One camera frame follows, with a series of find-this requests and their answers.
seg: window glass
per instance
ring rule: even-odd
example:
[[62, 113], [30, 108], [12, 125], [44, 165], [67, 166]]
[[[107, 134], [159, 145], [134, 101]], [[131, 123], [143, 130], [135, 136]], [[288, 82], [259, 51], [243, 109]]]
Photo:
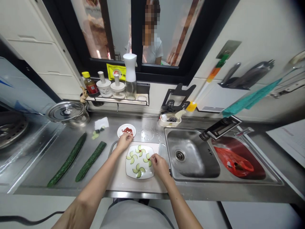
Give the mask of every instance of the window glass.
[[131, 37], [130, 0], [71, 0], [92, 58], [122, 60]]
[[203, 2], [147, 0], [142, 62], [178, 66]]

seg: window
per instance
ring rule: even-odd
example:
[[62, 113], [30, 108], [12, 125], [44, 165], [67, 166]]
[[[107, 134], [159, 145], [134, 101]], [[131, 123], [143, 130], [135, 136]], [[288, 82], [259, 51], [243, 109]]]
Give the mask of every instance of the window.
[[79, 72], [137, 55], [137, 80], [188, 85], [239, 0], [43, 0]]

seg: person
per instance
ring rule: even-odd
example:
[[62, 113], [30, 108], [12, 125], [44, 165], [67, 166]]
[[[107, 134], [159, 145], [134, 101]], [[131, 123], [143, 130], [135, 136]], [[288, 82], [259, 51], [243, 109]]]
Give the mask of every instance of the person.
[[[161, 64], [163, 56], [162, 41], [155, 30], [160, 20], [159, 0], [147, 0], [145, 5], [145, 25], [143, 29], [142, 45], [143, 56], [142, 62], [147, 64]], [[131, 37], [126, 47], [127, 53], [132, 52]]]
[[[119, 138], [117, 147], [110, 157], [58, 219], [52, 227], [53, 229], [90, 228], [110, 177], [114, 172], [116, 161], [132, 140], [133, 136], [129, 133], [124, 133]], [[179, 229], [202, 228], [181, 196], [174, 179], [170, 176], [166, 160], [158, 154], [152, 155], [150, 160], [155, 174], [159, 176], [167, 189]], [[101, 228], [171, 229], [173, 226], [158, 210], [133, 200], [125, 200], [110, 206]]]

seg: white spray bottle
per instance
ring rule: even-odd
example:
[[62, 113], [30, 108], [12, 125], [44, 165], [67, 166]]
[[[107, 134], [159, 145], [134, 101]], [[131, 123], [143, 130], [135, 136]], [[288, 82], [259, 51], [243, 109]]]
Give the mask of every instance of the white spray bottle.
[[136, 67], [137, 55], [132, 53], [126, 53], [123, 55], [125, 66], [126, 66], [126, 98], [136, 99], [137, 93], [137, 80], [136, 80]]

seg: pot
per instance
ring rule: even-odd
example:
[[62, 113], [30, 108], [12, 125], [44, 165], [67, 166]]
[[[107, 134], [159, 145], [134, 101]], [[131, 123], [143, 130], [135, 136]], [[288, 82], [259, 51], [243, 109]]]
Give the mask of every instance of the pot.
[[90, 122], [87, 107], [87, 103], [65, 101], [49, 108], [45, 115], [52, 122], [62, 122], [70, 128], [83, 128]]

